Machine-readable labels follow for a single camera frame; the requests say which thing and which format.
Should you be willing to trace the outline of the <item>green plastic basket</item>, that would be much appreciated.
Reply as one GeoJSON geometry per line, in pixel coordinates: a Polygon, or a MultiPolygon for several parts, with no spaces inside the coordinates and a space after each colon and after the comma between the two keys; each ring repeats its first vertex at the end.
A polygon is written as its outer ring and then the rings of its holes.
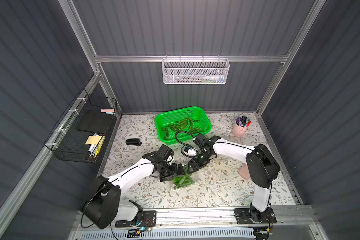
{"type": "Polygon", "coordinates": [[[159,114],[155,117],[158,138],[167,145],[176,144],[177,140],[187,141],[192,137],[184,131],[197,135],[206,134],[212,129],[212,124],[205,111],[200,107],[187,107],[159,114]]]}

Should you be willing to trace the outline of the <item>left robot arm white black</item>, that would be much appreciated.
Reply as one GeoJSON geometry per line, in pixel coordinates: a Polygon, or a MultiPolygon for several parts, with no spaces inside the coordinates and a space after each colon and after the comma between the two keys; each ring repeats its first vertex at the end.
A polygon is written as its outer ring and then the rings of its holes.
{"type": "Polygon", "coordinates": [[[126,221],[133,226],[141,224],[143,207],[135,201],[123,202],[125,192],[140,180],[158,173],[161,182],[185,174],[182,164],[173,163],[174,151],[161,145],[158,151],[147,153],[128,169],[110,176],[98,176],[90,184],[89,193],[81,207],[82,216],[89,218],[99,229],[114,221],[126,221]]]}

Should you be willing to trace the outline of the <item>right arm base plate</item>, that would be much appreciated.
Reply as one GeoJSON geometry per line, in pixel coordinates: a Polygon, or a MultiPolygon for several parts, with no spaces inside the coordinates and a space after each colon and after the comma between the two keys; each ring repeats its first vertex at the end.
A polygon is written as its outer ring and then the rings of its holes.
{"type": "Polygon", "coordinates": [[[260,212],[256,208],[250,206],[249,208],[234,209],[234,217],[237,224],[275,224],[277,223],[276,216],[271,207],[267,207],[264,212],[260,212]]]}

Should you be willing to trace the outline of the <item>clear pepper container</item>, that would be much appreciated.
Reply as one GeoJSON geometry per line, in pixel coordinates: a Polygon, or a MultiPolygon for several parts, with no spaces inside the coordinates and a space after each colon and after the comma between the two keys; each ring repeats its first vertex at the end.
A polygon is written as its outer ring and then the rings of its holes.
{"type": "Polygon", "coordinates": [[[197,174],[186,173],[185,175],[174,177],[171,180],[171,190],[178,191],[182,189],[187,189],[199,183],[200,183],[200,178],[197,174]]]}

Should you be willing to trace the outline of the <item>green pepper long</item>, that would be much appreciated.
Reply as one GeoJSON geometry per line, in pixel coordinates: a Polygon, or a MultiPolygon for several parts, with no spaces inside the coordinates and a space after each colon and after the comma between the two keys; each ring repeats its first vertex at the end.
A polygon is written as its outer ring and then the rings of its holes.
{"type": "Polygon", "coordinates": [[[199,120],[192,119],[191,117],[187,117],[187,120],[191,123],[197,123],[199,120]]]}

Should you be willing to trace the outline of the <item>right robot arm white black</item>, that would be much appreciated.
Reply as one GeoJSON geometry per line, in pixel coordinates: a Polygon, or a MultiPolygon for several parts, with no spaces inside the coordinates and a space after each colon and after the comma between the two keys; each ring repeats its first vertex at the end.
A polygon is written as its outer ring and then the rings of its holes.
{"type": "Polygon", "coordinates": [[[184,146],[182,154],[190,158],[188,174],[206,167],[213,158],[220,155],[238,160],[248,167],[250,178],[255,184],[254,198],[247,216],[254,223],[261,223],[272,215],[271,189],[281,168],[265,145],[244,146],[218,136],[209,139],[203,134],[192,135],[191,138],[195,147],[177,140],[184,146]]]}

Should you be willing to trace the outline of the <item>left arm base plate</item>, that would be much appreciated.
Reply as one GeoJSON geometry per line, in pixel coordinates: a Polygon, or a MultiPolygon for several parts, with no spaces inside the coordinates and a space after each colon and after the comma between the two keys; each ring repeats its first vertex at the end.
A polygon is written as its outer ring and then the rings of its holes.
{"type": "Polygon", "coordinates": [[[129,227],[155,227],[157,219],[157,211],[142,211],[138,212],[137,216],[131,221],[120,220],[116,221],[114,227],[129,228],[129,227]]]}

